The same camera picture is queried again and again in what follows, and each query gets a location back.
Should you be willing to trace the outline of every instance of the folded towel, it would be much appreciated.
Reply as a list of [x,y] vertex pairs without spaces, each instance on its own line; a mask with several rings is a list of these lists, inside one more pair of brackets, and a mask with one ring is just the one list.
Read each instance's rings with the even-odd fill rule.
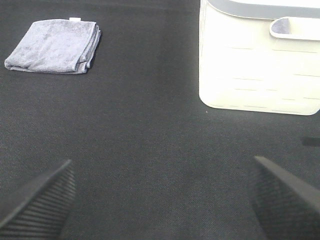
[[100,35],[93,21],[36,21],[4,66],[24,72],[84,74],[90,68]]

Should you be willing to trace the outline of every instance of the floor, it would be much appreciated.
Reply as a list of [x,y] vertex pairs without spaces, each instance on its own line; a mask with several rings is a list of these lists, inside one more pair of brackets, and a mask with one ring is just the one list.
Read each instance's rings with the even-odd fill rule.
[[254,155],[320,186],[312,116],[214,109],[198,96],[199,1],[3,0],[0,61],[32,22],[81,17],[103,35],[82,75],[0,66],[0,198],[61,159],[77,197],[62,240],[264,240]]

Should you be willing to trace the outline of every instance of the black mesh object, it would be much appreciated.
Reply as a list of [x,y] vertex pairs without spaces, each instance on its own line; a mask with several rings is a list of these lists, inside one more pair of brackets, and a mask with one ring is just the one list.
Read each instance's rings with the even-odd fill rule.
[[71,160],[63,161],[0,203],[0,240],[55,240],[76,193]]
[[320,191],[256,156],[249,195],[270,240],[319,240]]

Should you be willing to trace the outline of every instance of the bin lid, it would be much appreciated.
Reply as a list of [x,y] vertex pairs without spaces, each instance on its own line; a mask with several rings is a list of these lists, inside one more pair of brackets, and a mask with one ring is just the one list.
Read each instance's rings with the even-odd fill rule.
[[226,14],[258,19],[320,18],[319,0],[208,0]]

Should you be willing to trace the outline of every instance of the white plastic bin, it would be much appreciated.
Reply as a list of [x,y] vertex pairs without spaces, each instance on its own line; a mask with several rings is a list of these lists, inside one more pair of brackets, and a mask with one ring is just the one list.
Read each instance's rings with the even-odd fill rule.
[[221,109],[320,109],[320,1],[201,0],[199,96]]

